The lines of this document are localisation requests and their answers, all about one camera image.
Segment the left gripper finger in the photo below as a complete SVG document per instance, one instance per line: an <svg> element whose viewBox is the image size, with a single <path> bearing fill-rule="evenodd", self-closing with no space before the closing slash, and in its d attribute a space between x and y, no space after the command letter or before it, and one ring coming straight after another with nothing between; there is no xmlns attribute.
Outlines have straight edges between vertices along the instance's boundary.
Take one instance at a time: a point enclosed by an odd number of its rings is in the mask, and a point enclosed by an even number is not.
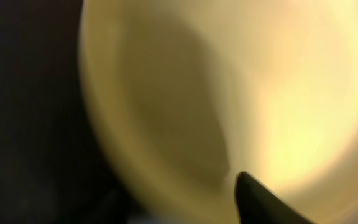
<svg viewBox="0 0 358 224"><path fill-rule="evenodd" d="M248 172L238 173L234 197L241 224L312 224Z"/></svg>

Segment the yellow plate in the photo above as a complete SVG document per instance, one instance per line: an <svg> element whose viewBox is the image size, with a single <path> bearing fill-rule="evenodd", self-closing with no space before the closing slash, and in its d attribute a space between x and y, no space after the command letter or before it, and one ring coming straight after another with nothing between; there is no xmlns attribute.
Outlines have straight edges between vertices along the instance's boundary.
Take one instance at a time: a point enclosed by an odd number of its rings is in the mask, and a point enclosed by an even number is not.
<svg viewBox="0 0 358 224"><path fill-rule="evenodd" d="M358 0L83 3L81 87L104 157L166 222L358 223Z"/></svg>

